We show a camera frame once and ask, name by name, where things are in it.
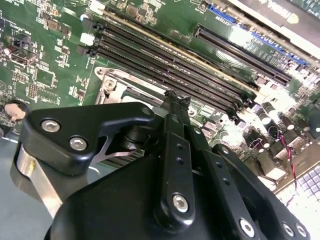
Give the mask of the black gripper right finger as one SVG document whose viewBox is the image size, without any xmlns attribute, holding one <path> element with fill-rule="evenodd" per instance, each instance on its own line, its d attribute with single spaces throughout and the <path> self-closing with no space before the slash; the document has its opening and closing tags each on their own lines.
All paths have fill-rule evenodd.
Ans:
<svg viewBox="0 0 320 240">
<path fill-rule="evenodd" d="M 190 123 L 190 97 L 181 99 L 181 116 L 191 153 L 217 205 L 217 225 L 224 240 L 309 240 L 306 227 L 225 145 L 211 148 Z"/>
</svg>

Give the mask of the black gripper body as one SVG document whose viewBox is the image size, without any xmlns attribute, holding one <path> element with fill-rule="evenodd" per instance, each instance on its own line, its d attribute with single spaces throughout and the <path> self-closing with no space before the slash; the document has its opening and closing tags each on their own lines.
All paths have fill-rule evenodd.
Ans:
<svg viewBox="0 0 320 240">
<path fill-rule="evenodd" d="M 135 160 L 70 196 L 51 240 L 224 240 L 217 205 L 188 157 Z"/>
</svg>

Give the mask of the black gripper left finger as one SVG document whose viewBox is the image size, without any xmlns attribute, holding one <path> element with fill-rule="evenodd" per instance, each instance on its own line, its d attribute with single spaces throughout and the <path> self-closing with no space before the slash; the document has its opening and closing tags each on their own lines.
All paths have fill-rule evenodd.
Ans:
<svg viewBox="0 0 320 240">
<path fill-rule="evenodd" d="M 13 165 L 54 218 L 76 192 L 142 158 L 191 161 L 181 99 L 169 90 L 160 107 L 140 102 L 31 111 Z"/>
</svg>

